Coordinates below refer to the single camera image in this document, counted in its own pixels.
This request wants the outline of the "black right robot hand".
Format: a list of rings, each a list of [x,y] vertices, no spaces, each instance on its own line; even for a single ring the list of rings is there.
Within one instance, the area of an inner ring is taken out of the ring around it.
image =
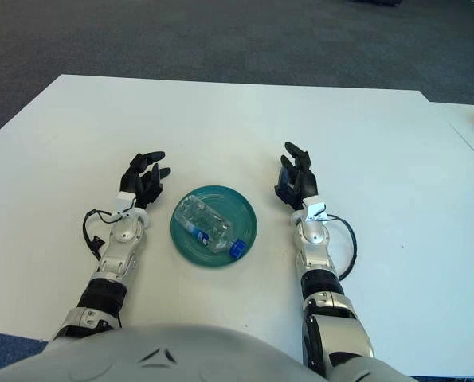
[[[316,178],[310,170],[309,153],[291,142],[286,142],[284,147],[294,162],[291,163],[285,155],[280,157],[281,169],[274,191],[286,205],[293,208],[291,224],[326,221],[326,204],[319,197]]]

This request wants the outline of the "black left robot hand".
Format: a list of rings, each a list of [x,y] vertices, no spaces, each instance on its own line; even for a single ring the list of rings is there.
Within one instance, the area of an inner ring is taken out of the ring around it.
[[[126,213],[132,208],[146,209],[155,202],[163,191],[162,179],[171,172],[170,167],[159,166],[159,161],[165,157],[164,151],[137,153],[134,156],[120,180],[118,212]]]

